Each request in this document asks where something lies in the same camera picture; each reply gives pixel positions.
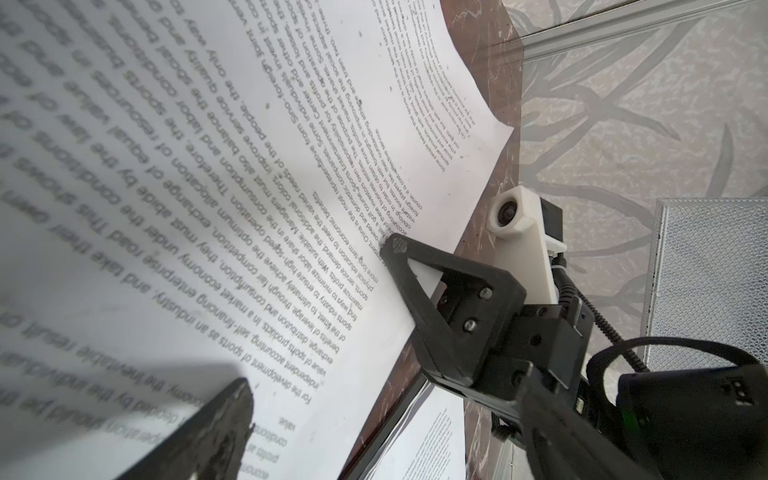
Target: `marble patterned wall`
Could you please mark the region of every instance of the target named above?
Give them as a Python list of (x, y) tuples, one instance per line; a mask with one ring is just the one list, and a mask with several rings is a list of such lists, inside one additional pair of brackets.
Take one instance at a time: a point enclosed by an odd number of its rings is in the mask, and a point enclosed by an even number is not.
[(563, 207), (571, 277), (623, 336), (657, 198), (768, 196), (767, 79), (768, 2), (524, 64), (520, 181)]

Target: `paper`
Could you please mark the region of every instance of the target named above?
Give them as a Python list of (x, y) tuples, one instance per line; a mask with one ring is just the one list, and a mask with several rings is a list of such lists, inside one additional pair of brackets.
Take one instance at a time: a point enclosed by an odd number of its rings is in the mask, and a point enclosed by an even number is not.
[(511, 129), (436, 0), (0, 7), (0, 477), (114, 478), (230, 380), (241, 478), (335, 478)]
[(427, 382), (383, 448), (366, 480), (461, 480), (464, 400)]

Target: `black plastic mount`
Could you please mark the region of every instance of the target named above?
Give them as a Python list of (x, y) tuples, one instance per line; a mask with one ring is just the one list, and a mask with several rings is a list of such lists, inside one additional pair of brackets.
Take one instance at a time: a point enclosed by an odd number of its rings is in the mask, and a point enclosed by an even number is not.
[[(526, 377), (566, 408), (578, 397), (587, 402), (581, 364), (594, 317), (578, 298), (567, 309), (524, 305), (525, 289), (508, 271), (399, 234), (387, 239), (381, 255), (413, 316), (412, 344), (425, 375), (490, 409), (506, 424), (498, 431), (522, 442), (516, 397)], [(409, 260), (442, 272), (445, 292), (437, 306)]]
[(544, 233), (563, 241), (563, 209), (542, 198), (541, 217), (544, 219)]
[(532, 379), (521, 384), (518, 403), (535, 478), (658, 480)]
[[(646, 345), (678, 346), (735, 366), (622, 375), (614, 407), (605, 369), (622, 352)], [(594, 401), (621, 426), (626, 450), (661, 478), (768, 478), (768, 369), (735, 346), (700, 339), (647, 336), (592, 357), (587, 374)]]
[(235, 480), (252, 417), (248, 380), (234, 380), (117, 480)]

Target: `bolt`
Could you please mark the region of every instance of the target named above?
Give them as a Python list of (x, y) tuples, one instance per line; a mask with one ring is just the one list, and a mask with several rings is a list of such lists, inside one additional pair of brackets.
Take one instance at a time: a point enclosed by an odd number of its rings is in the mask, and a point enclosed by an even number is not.
[(467, 333), (472, 333), (477, 328), (478, 323), (475, 321), (475, 319), (469, 319), (466, 322), (464, 322), (464, 331)]
[(488, 286), (484, 286), (480, 289), (478, 296), (483, 300), (489, 300), (493, 296), (493, 290)]
[(512, 385), (518, 386), (523, 381), (523, 372), (520, 372), (519, 370), (512, 374)]
[(498, 209), (498, 224), (502, 227), (509, 225), (509, 222), (515, 218), (515, 214), (518, 212), (518, 203), (514, 200), (510, 200), (506, 204), (502, 205)]

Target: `metal mesh grille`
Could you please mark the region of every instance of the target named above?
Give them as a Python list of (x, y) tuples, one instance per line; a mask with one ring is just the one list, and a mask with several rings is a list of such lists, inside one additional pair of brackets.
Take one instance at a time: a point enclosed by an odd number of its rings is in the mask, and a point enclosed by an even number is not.
[[(659, 200), (644, 332), (728, 343), (768, 364), (768, 199)], [(651, 346), (651, 370), (729, 365)]]

